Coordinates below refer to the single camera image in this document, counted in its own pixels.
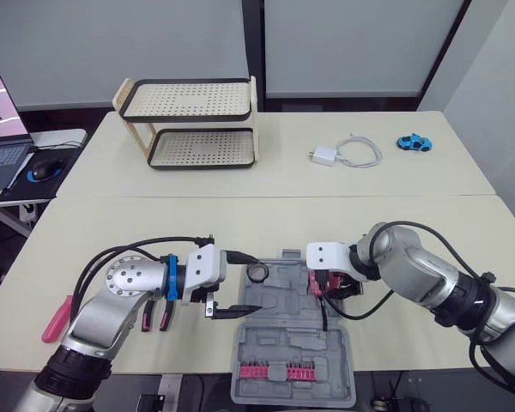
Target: blue clamp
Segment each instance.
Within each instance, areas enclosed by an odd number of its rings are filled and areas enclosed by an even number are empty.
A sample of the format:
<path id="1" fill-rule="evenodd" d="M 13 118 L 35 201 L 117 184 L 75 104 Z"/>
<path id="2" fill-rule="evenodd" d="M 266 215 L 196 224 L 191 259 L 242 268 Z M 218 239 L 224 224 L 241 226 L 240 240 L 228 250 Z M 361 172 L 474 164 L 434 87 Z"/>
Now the blue clamp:
<path id="1" fill-rule="evenodd" d="M 178 257 L 168 255 L 168 300 L 178 299 Z"/>

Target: robotic arm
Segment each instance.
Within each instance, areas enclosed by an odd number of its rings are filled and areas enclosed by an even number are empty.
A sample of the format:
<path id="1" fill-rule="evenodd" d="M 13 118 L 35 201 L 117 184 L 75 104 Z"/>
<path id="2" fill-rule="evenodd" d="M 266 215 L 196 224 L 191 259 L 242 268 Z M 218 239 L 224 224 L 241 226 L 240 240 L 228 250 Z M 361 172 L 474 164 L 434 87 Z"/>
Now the robotic arm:
<path id="1" fill-rule="evenodd" d="M 227 263 L 252 258 L 213 244 L 194 251 L 187 265 L 168 255 L 160 262 L 142 256 L 112 263 L 100 291 L 80 310 L 61 345 L 27 388 L 16 412 L 93 410 L 94 393 L 111 373 L 111 362 L 133 329 L 137 310 L 147 300 L 205 303 L 206 318 L 239 318 L 260 306 L 218 309 L 214 291 L 225 280 Z"/>
<path id="2" fill-rule="evenodd" d="M 399 226 L 409 223 L 379 223 L 357 245 L 309 244 L 307 266 L 316 272 L 341 271 L 357 280 L 381 278 L 395 293 L 433 313 L 438 324 L 457 326 L 471 340 L 474 365 L 478 345 L 506 381 L 506 389 L 515 393 L 515 298 L 491 285 L 492 274 L 477 276 L 442 236 L 438 237 L 470 275 L 424 250 L 413 230 Z M 412 226 L 434 232 L 423 225 Z"/>

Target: mouse pad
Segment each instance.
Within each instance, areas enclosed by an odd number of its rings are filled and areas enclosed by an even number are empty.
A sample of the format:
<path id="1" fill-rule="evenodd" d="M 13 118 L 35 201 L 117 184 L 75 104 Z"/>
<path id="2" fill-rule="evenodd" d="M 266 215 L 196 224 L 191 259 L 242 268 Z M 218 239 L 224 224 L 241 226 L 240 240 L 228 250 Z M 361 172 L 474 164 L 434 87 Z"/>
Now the mouse pad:
<path id="1" fill-rule="evenodd" d="M 14 183 L 0 194 L 0 202 L 14 200 L 53 199 L 67 173 L 75 164 L 82 150 L 80 148 L 53 148 L 36 152 L 31 160 L 17 174 Z M 56 176 L 40 181 L 29 181 L 27 174 L 39 161 L 62 160 L 63 165 Z"/>

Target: white wall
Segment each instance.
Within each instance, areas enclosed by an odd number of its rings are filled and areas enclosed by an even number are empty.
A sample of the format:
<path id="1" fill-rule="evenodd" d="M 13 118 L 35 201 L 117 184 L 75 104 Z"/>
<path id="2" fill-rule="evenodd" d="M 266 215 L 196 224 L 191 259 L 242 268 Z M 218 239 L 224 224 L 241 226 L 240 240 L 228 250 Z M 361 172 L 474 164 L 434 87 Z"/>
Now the white wall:
<path id="1" fill-rule="evenodd" d="M 515 215 L 515 0 L 509 0 L 444 113 Z"/>
<path id="2" fill-rule="evenodd" d="M 248 77 L 240 0 L 0 0 L 20 108 L 110 105 L 125 77 Z"/>
<path id="3" fill-rule="evenodd" d="M 416 96 L 462 3 L 265 0 L 267 96 Z"/>

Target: desk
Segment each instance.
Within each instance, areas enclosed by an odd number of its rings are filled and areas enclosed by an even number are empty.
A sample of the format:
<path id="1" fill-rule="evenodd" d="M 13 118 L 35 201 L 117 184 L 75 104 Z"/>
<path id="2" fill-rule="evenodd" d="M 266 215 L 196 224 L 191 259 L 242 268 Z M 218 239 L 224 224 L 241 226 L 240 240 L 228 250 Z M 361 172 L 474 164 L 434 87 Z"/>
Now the desk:
<path id="1" fill-rule="evenodd" d="M 326 197 L 326 198 L 85 198 L 50 203 L 0 287 L 0 369 L 40 370 L 57 344 L 42 331 L 70 294 L 80 271 L 99 251 L 167 235 L 207 235 L 225 249 L 278 258 L 282 248 L 312 241 L 355 242 L 378 221 L 410 219 L 446 236 L 477 272 L 491 270 L 497 284 L 515 287 L 515 219 L 497 196 Z M 428 233 L 429 251 L 453 262 Z M 148 248 L 185 261 L 193 245 Z M 88 296 L 102 283 L 94 281 Z M 229 266 L 216 298 L 235 304 L 240 267 Z M 386 291 L 382 282 L 345 304 L 363 313 Z M 163 311 L 160 302 L 156 313 Z M 203 305 L 178 306 L 170 330 L 141 333 L 138 326 L 113 362 L 115 373 L 222 373 L 230 370 L 233 335 L 240 322 L 207 320 Z M 468 339 L 434 323 L 426 310 L 394 296 L 372 317 L 342 321 L 351 339 L 356 371 L 469 367 Z"/>
<path id="2" fill-rule="evenodd" d="M 157 130 L 164 128 L 158 124 Z M 115 112 L 108 113 L 59 189 L 59 197 L 345 197 L 491 195 L 494 189 L 440 112 L 257 113 L 260 157 L 248 169 L 157 171 Z M 350 132 L 384 154 L 368 169 L 312 163 L 316 145 Z M 405 152 L 411 132 L 433 141 L 427 153 Z M 369 150 L 343 149 L 356 161 Z"/>
<path id="3" fill-rule="evenodd" d="M 76 142 L 82 143 L 86 138 L 86 131 L 83 129 L 70 129 L 70 130 L 51 130 L 31 133 L 31 137 L 34 140 L 36 146 L 51 146 L 54 144 L 60 144 L 65 142 Z M 27 164 L 28 160 L 32 157 L 32 154 L 27 155 L 27 159 L 23 164 L 19 166 L 19 169 L 15 173 L 15 176 L 19 174 L 22 168 Z M 15 200 L 10 202 L 0 202 L 0 208 L 7 206 L 16 206 L 24 203 L 45 203 L 49 202 L 49 199 L 40 200 Z M 17 219 L 6 210 L 0 210 L 0 221 L 10 226 L 15 231 L 19 232 L 23 236 L 27 237 L 30 234 L 30 229 L 22 221 Z"/>

